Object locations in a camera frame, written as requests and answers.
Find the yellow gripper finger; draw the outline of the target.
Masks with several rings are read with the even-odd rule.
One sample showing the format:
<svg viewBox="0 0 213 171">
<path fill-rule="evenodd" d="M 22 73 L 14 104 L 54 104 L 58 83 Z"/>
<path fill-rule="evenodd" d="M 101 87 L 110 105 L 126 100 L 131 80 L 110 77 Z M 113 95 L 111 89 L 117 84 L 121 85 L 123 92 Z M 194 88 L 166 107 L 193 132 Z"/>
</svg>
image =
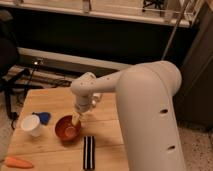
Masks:
<svg viewBox="0 0 213 171">
<path fill-rule="evenodd" d="M 72 125 L 77 126 L 80 123 L 81 117 L 82 117 L 81 113 L 74 112 L 72 114 L 72 120 L 71 120 Z"/>
</svg>

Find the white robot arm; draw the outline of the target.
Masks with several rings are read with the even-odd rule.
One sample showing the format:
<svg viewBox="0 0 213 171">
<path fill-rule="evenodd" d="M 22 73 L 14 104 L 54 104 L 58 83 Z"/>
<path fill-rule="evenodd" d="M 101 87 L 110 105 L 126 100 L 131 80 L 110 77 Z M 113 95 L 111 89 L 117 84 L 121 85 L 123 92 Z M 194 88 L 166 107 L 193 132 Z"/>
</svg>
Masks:
<svg viewBox="0 0 213 171">
<path fill-rule="evenodd" d="M 71 83 L 75 110 L 90 109 L 92 95 L 113 92 L 130 171 L 186 171 L 173 96 L 181 86 L 179 69 L 161 60 L 133 65 Z"/>
</svg>

